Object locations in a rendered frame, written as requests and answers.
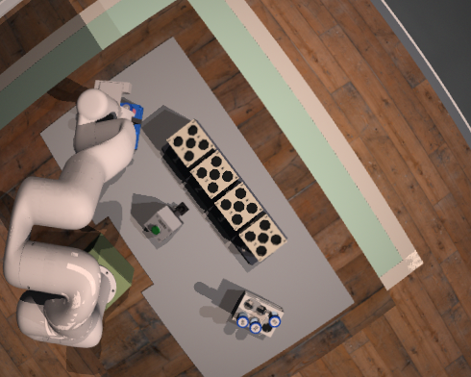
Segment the beige tube rack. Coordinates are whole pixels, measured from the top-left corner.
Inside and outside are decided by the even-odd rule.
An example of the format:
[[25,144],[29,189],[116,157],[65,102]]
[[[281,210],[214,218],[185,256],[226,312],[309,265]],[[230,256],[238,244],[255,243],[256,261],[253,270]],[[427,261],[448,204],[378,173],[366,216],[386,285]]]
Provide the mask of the beige tube rack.
[[[250,293],[250,294],[249,294]],[[247,294],[247,295],[246,295]],[[252,294],[252,295],[251,295]],[[248,296],[249,295],[249,296]],[[239,302],[237,303],[235,310],[233,312],[232,318],[234,321],[237,320],[237,315],[240,312],[245,312],[248,314],[249,318],[249,324],[247,327],[250,325],[250,320],[253,317],[257,317],[260,319],[260,324],[261,324],[261,332],[264,335],[267,335],[271,337],[275,331],[276,328],[272,328],[269,325],[268,322],[268,315],[270,312],[277,312],[279,317],[282,318],[284,314],[284,310],[282,307],[275,305],[265,299],[262,299],[258,296],[253,296],[255,294],[249,292],[249,291],[244,291]],[[251,296],[251,297],[250,297]],[[253,298],[252,298],[253,297]],[[245,303],[244,303],[245,302]],[[253,304],[254,302],[254,304]],[[271,304],[270,304],[271,303]],[[243,306],[244,304],[244,306]],[[267,305],[266,305],[267,304]],[[273,304],[273,305],[272,305]],[[254,307],[253,307],[253,306]],[[269,305],[269,306],[268,306]],[[274,306],[275,305],[275,306]],[[247,307],[248,306],[248,307]],[[277,307],[276,307],[277,306]],[[245,308],[246,309],[245,309]],[[249,308],[250,307],[250,308]],[[279,308],[278,308],[279,307]],[[252,309],[253,308],[253,309]],[[247,310],[248,309],[248,310]],[[260,315],[262,314],[262,315]],[[267,323],[268,322],[268,323]],[[271,330],[272,329],[272,330]],[[270,331],[271,330],[271,331]],[[264,332],[265,331],[265,332]],[[270,332],[268,332],[270,331]],[[266,333],[267,332],[267,333]]]

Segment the beige bucket adapter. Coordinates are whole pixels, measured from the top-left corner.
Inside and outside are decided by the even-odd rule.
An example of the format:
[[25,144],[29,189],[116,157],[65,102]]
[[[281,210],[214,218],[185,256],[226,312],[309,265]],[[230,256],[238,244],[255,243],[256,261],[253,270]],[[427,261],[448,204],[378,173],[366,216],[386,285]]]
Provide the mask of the beige bucket adapter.
[[[242,238],[242,240],[259,260],[259,262],[269,256],[271,253],[274,253],[279,247],[287,242],[285,237],[266,213],[263,213],[250,224],[248,224],[245,228],[239,231],[238,235]],[[276,242],[277,245],[272,244],[272,242]],[[259,255],[255,253],[256,249],[257,252],[259,252]]]
[[[198,132],[195,126],[198,128]],[[187,133],[188,130],[191,130],[190,134]],[[193,168],[216,149],[195,120],[191,120],[167,141],[188,168]],[[176,147],[176,145],[180,147]]]
[[235,230],[250,222],[254,216],[263,211],[263,208],[242,182],[226,193],[214,204]]
[[[211,199],[216,196],[216,193],[219,194],[226,190],[234,183],[234,180],[239,179],[218,150],[207,159],[204,159],[190,172]],[[222,172],[224,173],[222,174]]]

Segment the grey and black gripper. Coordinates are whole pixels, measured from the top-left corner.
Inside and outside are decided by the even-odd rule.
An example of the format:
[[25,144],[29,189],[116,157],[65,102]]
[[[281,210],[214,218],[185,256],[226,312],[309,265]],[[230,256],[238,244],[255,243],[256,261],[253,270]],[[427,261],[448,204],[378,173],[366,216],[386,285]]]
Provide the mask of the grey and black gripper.
[[132,119],[131,122],[132,122],[134,125],[136,125],[136,124],[141,124],[141,119],[132,117],[132,116],[135,116],[135,114],[134,114],[132,111],[130,111],[130,110],[126,109],[126,108],[123,108],[123,107],[121,107],[121,106],[120,106],[120,108],[121,108],[121,116],[120,116],[120,118],[128,118],[128,119],[130,119],[130,120]]

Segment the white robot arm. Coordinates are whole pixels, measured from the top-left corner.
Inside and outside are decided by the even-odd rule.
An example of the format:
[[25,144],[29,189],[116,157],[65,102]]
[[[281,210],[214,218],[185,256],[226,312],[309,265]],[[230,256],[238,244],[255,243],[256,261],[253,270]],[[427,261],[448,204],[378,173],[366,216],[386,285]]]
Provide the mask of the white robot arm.
[[6,281],[26,289],[16,308],[19,330],[34,340],[81,348],[97,345],[102,337],[103,314],[116,292],[114,276],[86,251],[30,238],[33,225],[86,227],[103,184],[134,155],[135,126],[120,118],[121,95],[131,94],[132,84],[96,80],[94,87],[77,100],[76,154],[59,180],[30,176],[21,183],[3,260]]

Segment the blue tube rack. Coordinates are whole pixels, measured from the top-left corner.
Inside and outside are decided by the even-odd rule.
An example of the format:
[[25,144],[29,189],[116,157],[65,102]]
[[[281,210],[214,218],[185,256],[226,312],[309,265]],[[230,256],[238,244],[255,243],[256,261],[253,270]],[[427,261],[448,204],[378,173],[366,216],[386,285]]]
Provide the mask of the blue tube rack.
[[[143,115],[143,108],[140,106],[140,105],[135,105],[135,104],[131,104],[133,106],[133,108],[136,109],[136,114],[135,118],[138,118],[138,119],[142,119],[142,115]],[[138,138],[139,138],[139,132],[140,132],[140,126],[141,124],[136,124],[134,125],[135,126],[135,129],[136,129],[136,138],[137,138],[137,142],[136,142],[136,150],[137,150],[137,145],[138,145]],[[139,129],[138,129],[139,127]],[[138,133],[138,134],[137,134]]]

